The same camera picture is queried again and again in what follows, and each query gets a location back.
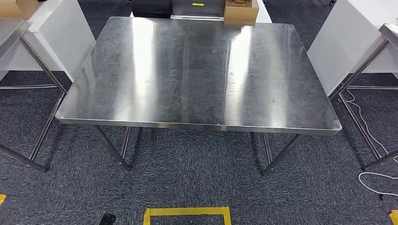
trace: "black machine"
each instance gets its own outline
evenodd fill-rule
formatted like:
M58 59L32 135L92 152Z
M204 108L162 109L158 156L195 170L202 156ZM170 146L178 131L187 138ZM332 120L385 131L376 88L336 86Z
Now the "black machine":
M130 0L134 17L170 18L171 0Z

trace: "table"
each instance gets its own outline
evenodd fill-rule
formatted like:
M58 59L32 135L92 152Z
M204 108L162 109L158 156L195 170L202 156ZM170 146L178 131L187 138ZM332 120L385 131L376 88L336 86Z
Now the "table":
M40 133L39 139L36 142L36 145L32 151L32 154L29 158L22 156L21 154L7 148L6 146L0 144L0 153L10 156L21 163L28 165L36 170L44 172L46 168L36 162L36 156L38 151L46 137L48 129L50 128L51 123L54 120L55 113L60 105L63 97L66 94L66 90L61 85L61 83L55 78L51 70L48 66L42 61L41 57L37 54L37 52L32 48L32 46L26 41L23 34L29 28L29 24L23 19L14 19L14 18L2 18L0 19L0 59L7 55L7 53L12 49L15 44L20 41L20 43L24 46L27 52L32 56L32 58L38 63L38 65L45 71L45 73L49 76L49 78L53 81L54 84L41 84L41 85L25 85L25 86L0 86L0 90L12 90L12 89L42 89L42 88L59 88L61 90L61 94L59 95L57 102L47 119L47 122Z
M308 50L308 57L330 95L382 43L379 29L398 23L397 0L338 0ZM398 49L388 46L363 73L394 73Z
M52 71L64 71L73 82L95 39L77 0L41 2L23 37ZM0 80L9 70L41 71L42 68L16 42L0 59Z
M340 97L343 102L345 108L350 114L351 118L355 122L355 125L359 129L361 135L365 139L369 148L371 149L373 155L376 158L376 161L369 163L364 166L364 170L369 170L376 165L380 165L386 163L394 158L398 158L398 150L387 154L382 157L378 152L375 146L370 139L370 134L367 133L366 129L361 125L360 120L355 115L354 111L349 106L349 102L346 101L344 96L342 95L343 91L346 89L362 89L362 90L398 90L398 87L381 87L381 86L350 86L355 79L367 68L371 63L389 46L392 45L394 48L398 50L398 24L384 24L380 29L380 34L383 37L383 41L381 44L372 52L369 57L362 62L362 64L356 69L356 71L348 77L348 79L341 85L337 91L335 91L331 96L330 100L333 100L337 96Z
M99 125L306 135L341 124L294 27L111 17L62 102L61 123L88 124L123 168Z

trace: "metal frame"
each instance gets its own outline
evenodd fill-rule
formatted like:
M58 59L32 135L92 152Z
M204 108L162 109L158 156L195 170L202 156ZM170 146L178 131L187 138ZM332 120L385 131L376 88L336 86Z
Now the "metal frame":
M283 159L294 150L294 148L300 144L300 142L307 137L307 135L296 135L294 138L286 145L286 147L279 153L279 155L272 160L271 150L269 148L267 133L263 133L264 145L267 152L267 158L269 165L262 172L262 175L269 175L271 172L275 170L275 168L283 161Z
M110 155L119 163L121 163L123 169L129 170L130 166L126 163L124 160L124 157L126 155L126 150L127 150L127 142L129 141L129 136L130 136L130 130L131 127L127 127L126 131L126 136L124 137L123 141L123 148L122 148L122 154L120 154L116 148L113 146L113 144L109 141L107 136L104 134L104 132L101 130L101 128L98 125L93 125L91 126L92 132L97 136L98 140L106 147Z
M96 135L96 137L99 139L99 141L106 147L110 155L117 161L119 162L123 169L129 170L130 166L126 163L124 160L125 155L126 155L126 150L127 150L127 145L128 141L130 139L130 131L131 127L127 127L126 134L124 137L123 141L123 146L122 146L122 152L119 154L119 152L116 150L114 145L109 141L107 136L104 134L104 132L101 130L101 128L98 125L91 125L91 130L92 132ZM307 135L296 135L287 145L284 147L284 149L279 153L279 155L273 160L271 156L271 149L269 147L269 142L268 142L268 136L267 133L262 133L263 136L263 141L264 141L264 147L267 153L267 159L268 159L268 167L261 172L262 175L269 175L272 173L276 167L279 166L279 164L283 161L283 159L291 152L294 150L294 148L300 144L300 142L307 137Z
M44 172L46 168L38 163L35 162L35 159L37 157L38 151L40 150L41 145L43 144L44 138L47 135L47 132L50 128L50 125L52 124L55 113L58 110L58 107L61 104L62 99L66 95L66 90L62 86L62 84L55 78L54 74L51 72L51 70L48 68L48 66L43 62L43 60L39 57L39 55L35 52L35 50L32 48L32 46L26 41L26 39L23 37L23 35L20 36L20 41L21 44L25 47L25 49L29 52L29 54L34 58L34 60L39 64L39 66L45 71L47 76L53 81L55 84L41 84L41 85L26 85L26 86L0 86L0 90L20 90L20 89L46 89L46 88L59 88L61 90L61 94L58 96L57 102L55 103L50 116L47 119L47 122L43 128L43 130L40 133L40 136L36 142L35 147L33 148L33 151L31 153L31 156L29 158L24 157L23 155L7 148L4 145L0 144L0 153L5 154L13 159L18 160L22 164L28 165L32 167L35 170L38 170L40 172Z
M339 96L341 99L342 103L344 104L345 108L347 109L348 113L350 114L352 120L354 121L355 125L357 126L358 130L360 131L361 135L365 139L367 145L371 149L374 157L376 158L376 161L367 164L364 166L364 170L369 170L370 168L380 165L383 163L388 162L389 160L392 160L394 158L398 157L398 151L394 151L387 156L382 157L376 150L375 146L372 143L371 138L369 137L366 129L361 125L360 120L358 117L355 115L354 111L351 109L349 106L348 102L345 100L343 96L343 91L347 89L355 89L355 90L398 90L398 87L383 87L383 86L350 86L352 82L370 65L370 63L386 48L387 44L390 43L390 41L387 39L387 37L384 35L385 27L387 24L383 25L379 31L383 34L383 42L373 51L372 54L369 55L369 57L357 68L357 70L345 81L337 91L334 92L329 97L329 100L332 101L334 98Z

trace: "yellow tape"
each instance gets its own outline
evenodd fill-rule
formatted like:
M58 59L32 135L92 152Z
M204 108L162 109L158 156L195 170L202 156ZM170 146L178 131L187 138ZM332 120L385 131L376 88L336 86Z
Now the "yellow tape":
M0 195L0 205L3 204L4 199L6 199L7 195Z
M398 225L398 210L391 210L391 213L389 216L392 221L392 224Z
M146 209L144 225L151 225L151 216L223 215L224 225L231 225L229 207Z

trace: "brown box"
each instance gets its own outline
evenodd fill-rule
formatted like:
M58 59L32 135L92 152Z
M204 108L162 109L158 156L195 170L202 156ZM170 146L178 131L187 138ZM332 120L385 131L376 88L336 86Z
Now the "brown box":
M38 7L37 0L0 0L0 17L21 17L29 20Z
M239 23L255 23L259 13L257 0L248 0L245 4L236 4L232 0L226 0L224 21Z

